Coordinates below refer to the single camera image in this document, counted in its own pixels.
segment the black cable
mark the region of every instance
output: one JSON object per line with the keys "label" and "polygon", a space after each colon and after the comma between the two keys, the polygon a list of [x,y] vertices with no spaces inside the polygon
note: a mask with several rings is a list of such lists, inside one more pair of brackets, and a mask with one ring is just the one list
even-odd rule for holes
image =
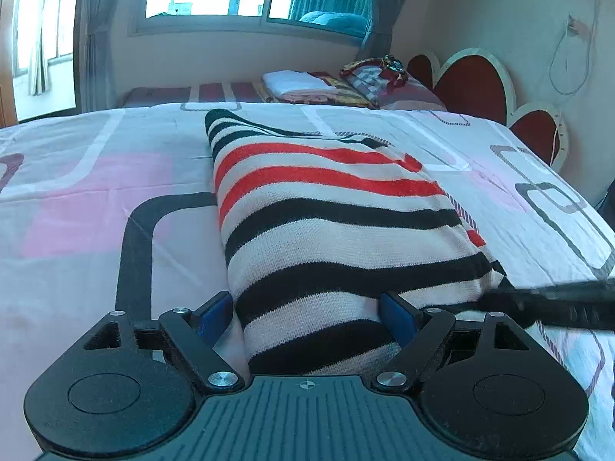
{"label": "black cable", "polygon": [[571,91],[562,91],[560,90],[556,85],[555,82],[553,81],[553,64],[555,63],[555,57],[557,56],[557,53],[562,45],[562,41],[564,41],[564,38],[566,37],[566,34],[568,32],[568,26],[565,27],[564,32],[562,33],[562,37],[560,38],[560,40],[557,42],[557,46],[555,48],[555,51],[553,52],[553,57],[551,58],[551,64],[549,66],[549,81],[551,82],[551,86],[554,88],[554,90],[556,92],[558,92],[558,94],[560,95],[564,95],[564,96],[571,96],[576,94],[581,88],[583,88],[583,85],[585,85],[585,83],[587,82],[587,79],[589,78],[589,72],[590,72],[590,63],[591,63],[591,58],[592,58],[592,44],[593,44],[593,35],[595,33],[596,30],[596,23],[598,21],[598,0],[593,0],[593,19],[592,19],[592,27],[589,33],[589,38],[587,41],[587,52],[585,54],[585,77],[583,78],[583,81],[580,83],[579,86],[577,86],[576,88],[574,88]]}

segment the bedsheet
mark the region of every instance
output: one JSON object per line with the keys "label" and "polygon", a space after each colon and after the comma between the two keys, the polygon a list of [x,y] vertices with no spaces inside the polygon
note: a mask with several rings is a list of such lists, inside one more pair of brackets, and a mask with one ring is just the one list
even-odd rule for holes
{"label": "bedsheet", "polygon": [[[228,287],[205,114],[268,126],[364,133],[421,161],[485,238],[513,285],[605,279],[615,234],[509,130],[446,112],[184,103],[33,121],[0,131],[0,445],[29,461],[30,384],[116,304],[133,317],[198,307]],[[615,458],[612,334],[534,325],[585,388],[584,460]],[[241,374],[235,319],[216,346]]]}

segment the metal screw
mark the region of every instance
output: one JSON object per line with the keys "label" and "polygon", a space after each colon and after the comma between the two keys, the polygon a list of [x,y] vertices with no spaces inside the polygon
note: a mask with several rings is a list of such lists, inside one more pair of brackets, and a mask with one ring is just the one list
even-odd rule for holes
{"label": "metal screw", "polygon": [[239,381],[239,377],[234,372],[218,371],[210,374],[207,381],[218,388],[229,388]]}
{"label": "metal screw", "polygon": [[402,386],[406,382],[406,376],[401,372],[386,371],[378,374],[376,380],[382,386]]}

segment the power cord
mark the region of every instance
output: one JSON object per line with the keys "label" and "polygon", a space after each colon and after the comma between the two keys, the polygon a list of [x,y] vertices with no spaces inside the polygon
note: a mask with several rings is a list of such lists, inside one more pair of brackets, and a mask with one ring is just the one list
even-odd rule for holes
{"label": "power cord", "polygon": [[[551,58],[551,64],[549,66],[549,81],[551,82],[551,86],[554,88],[554,90],[556,92],[558,92],[558,94],[560,94],[560,95],[571,96],[571,95],[576,94],[583,87],[583,85],[585,85],[587,79],[589,78],[591,54],[592,54],[592,44],[593,44],[593,35],[595,33],[595,30],[596,30],[596,23],[598,22],[598,10],[599,10],[599,8],[598,8],[598,0],[593,0],[592,27],[591,27],[590,32],[589,32],[589,39],[587,41],[587,51],[585,53],[585,76],[583,77],[583,81],[580,83],[580,85],[577,86],[576,88],[574,88],[571,91],[560,90],[555,85],[555,82],[553,81],[553,64],[555,63],[555,57],[557,56],[557,53],[560,50],[562,42],[564,41],[564,38],[566,37],[566,35],[568,33],[568,26],[566,26],[564,28],[564,32],[562,33],[562,37],[557,42],[557,46],[555,48],[555,51],[553,52],[553,57]],[[568,72],[568,58],[566,59],[566,70]]]}
{"label": "power cord", "polygon": [[[583,81],[579,84],[579,86],[577,86],[576,88],[574,88],[573,90],[570,90],[570,91],[560,90],[555,85],[555,82],[553,81],[553,64],[555,64],[555,57],[557,56],[557,53],[559,52],[560,47],[562,46],[562,42],[564,41],[564,38],[567,36],[568,25],[564,28],[564,32],[562,33],[561,38],[557,42],[557,46],[555,47],[555,51],[553,52],[553,57],[551,57],[551,64],[549,66],[549,81],[551,82],[551,86],[553,87],[553,89],[556,92],[558,92],[558,94],[560,94],[560,95],[563,95],[565,97],[570,97],[572,95],[575,95],[581,88],[583,88],[583,86],[587,82],[587,79],[589,78],[590,65],[591,65],[591,56],[592,56],[593,36],[594,36],[595,31],[596,31],[596,25],[597,25],[597,22],[598,22],[599,10],[600,10],[599,9],[599,0],[593,0],[592,27],[590,28],[589,38],[587,40],[587,50],[585,52],[585,75],[583,77]],[[568,76],[568,54],[566,56],[564,64],[565,64],[565,68],[566,68],[566,75]],[[553,144],[552,144],[552,148],[551,148],[551,159],[549,160],[549,166],[551,166],[553,164],[553,161],[555,160],[555,143],[557,141],[557,136],[558,136],[558,127],[556,126],[555,130],[553,132]]]}

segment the electrical outlet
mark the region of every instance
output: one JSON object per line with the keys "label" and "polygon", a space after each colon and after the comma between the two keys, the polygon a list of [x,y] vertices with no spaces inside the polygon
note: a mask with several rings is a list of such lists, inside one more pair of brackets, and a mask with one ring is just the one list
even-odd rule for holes
{"label": "electrical outlet", "polygon": [[582,40],[586,40],[589,38],[589,28],[587,27],[587,25],[579,21],[579,19],[574,18],[570,14],[568,14],[566,31],[568,33],[568,36],[578,36]]}

